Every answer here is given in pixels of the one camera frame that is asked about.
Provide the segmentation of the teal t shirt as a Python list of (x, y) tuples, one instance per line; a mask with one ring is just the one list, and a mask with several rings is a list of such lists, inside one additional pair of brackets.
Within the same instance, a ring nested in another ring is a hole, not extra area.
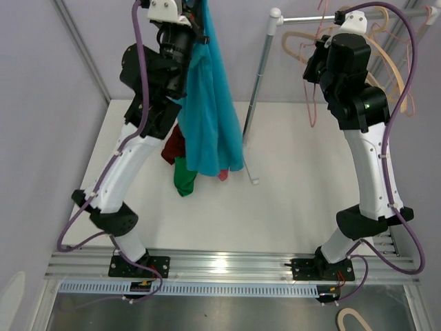
[(187, 169), (216, 177), (223, 170), (243, 169), (243, 136), (209, 2), (202, 1), (201, 7), (209, 43), (193, 48), (178, 125), (185, 139)]

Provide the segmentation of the maroon t shirt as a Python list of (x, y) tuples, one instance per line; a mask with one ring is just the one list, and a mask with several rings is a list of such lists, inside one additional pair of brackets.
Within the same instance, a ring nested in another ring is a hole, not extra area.
[(185, 156), (185, 138), (178, 124), (174, 126), (161, 156), (170, 165), (175, 163), (175, 158)]

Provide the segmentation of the green t shirt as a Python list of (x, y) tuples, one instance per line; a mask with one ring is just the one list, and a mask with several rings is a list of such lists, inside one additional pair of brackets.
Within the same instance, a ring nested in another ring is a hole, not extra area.
[(176, 157), (174, 160), (174, 186), (181, 197), (186, 197), (194, 191), (194, 181), (197, 171), (187, 169), (185, 157)]

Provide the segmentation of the pink t shirt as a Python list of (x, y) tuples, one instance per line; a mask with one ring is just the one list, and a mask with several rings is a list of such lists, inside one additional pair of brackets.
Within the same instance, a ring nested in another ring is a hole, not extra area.
[(228, 170), (228, 169), (224, 169), (224, 170), (221, 170), (221, 171), (219, 172), (217, 178), (218, 178), (220, 181), (226, 181), (226, 180), (228, 179), (228, 176), (229, 176), (229, 170)]

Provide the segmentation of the beige hanger with green shirt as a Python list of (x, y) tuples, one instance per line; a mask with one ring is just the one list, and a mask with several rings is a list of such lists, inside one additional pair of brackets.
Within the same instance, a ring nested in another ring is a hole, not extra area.
[[(344, 7), (341, 7), (339, 9), (339, 11), (343, 11), (346, 14), (346, 13), (351, 12), (353, 10), (350, 10), (349, 6), (344, 6)], [(369, 23), (368, 17), (365, 14), (365, 16), (367, 18), (367, 31), (362, 36), (372, 37), (375, 33), (379, 33), (379, 32), (386, 30), (386, 28), (389, 24), (389, 12), (385, 7), (375, 6), (374, 11), (376, 13), (380, 14), (380, 18), (382, 19), (382, 22), (381, 23), (378, 23), (378, 22)]]

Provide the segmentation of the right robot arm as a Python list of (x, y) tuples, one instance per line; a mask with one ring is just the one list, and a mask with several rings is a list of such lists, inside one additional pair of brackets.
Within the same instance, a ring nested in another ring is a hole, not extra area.
[(371, 47), (359, 34), (323, 35), (315, 43), (304, 80), (320, 86), (352, 153), (360, 202), (336, 215), (337, 229), (314, 255), (314, 272), (330, 279), (349, 265), (347, 253), (360, 239), (408, 222), (414, 211), (404, 206), (395, 182), (386, 183), (383, 136), (390, 121), (386, 94), (367, 83)]

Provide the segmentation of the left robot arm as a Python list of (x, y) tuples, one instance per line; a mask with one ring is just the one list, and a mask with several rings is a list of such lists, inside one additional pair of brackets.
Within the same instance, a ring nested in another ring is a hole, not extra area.
[(159, 51), (134, 44), (123, 54), (120, 80), (135, 96), (125, 113), (116, 146), (100, 177), (72, 200), (84, 208), (92, 223), (115, 240), (125, 255), (124, 268), (132, 276), (147, 272), (148, 251), (134, 229), (138, 216), (124, 198), (146, 159), (164, 140), (177, 118), (185, 97), (187, 73), (194, 45), (206, 44), (202, 19), (190, 12), (189, 24), (159, 23)]

